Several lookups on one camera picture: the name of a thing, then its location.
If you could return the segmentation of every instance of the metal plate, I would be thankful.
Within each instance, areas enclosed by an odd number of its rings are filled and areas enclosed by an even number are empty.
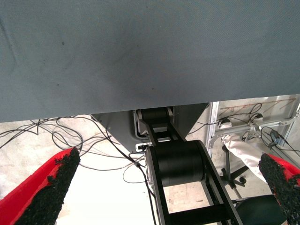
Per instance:
[[[0,121],[300,92],[300,2],[2,0]]]
[[[207,105],[208,103],[173,107],[174,125],[184,137]],[[133,111],[99,113],[93,116],[130,152],[136,152],[136,144],[149,142],[149,139],[136,137]]]

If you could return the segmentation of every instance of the gray floor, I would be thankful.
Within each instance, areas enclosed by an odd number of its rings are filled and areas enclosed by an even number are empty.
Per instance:
[[[268,101],[268,99],[243,99],[237,101],[221,102],[220,105],[247,105],[250,102]],[[279,109],[276,105],[268,116],[274,116]],[[208,121],[208,110],[199,118],[200,122]],[[19,121],[1,123],[0,132],[14,129],[20,125],[28,124],[30,121]],[[63,124],[78,130],[84,138],[98,135],[97,128],[88,121],[79,119],[64,119]],[[297,120],[293,126],[289,141],[296,148],[299,146],[300,121]],[[205,140],[207,127],[198,132],[188,135],[188,140]],[[212,160],[218,172],[225,166],[225,154],[221,150],[220,139],[215,142]],[[0,199],[13,190],[20,182],[32,174],[50,156],[60,151],[53,144],[51,135],[41,130],[40,135],[23,134],[13,140],[0,151]],[[94,146],[94,152],[104,152],[109,155],[119,155],[108,142],[101,142]],[[231,157],[232,170],[243,166],[243,163],[233,156]],[[82,163],[90,167],[107,169],[121,167],[127,164],[123,159],[111,159],[86,154]],[[99,172],[78,167],[72,180],[65,204],[57,220],[58,225],[68,224],[131,224],[152,225],[149,199],[145,185],[128,184],[122,180],[123,170],[111,172]],[[246,172],[243,177],[247,179],[245,187],[238,187],[242,197],[270,194],[269,187],[251,172]],[[125,179],[129,181],[142,181],[143,177],[134,167],[130,167],[125,173]],[[236,199],[236,194],[226,187],[230,197]],[[170,212],[194,209],[207,206],[208,202],[202,190],[201,184],[190,183],[165,188],[165,195]]]

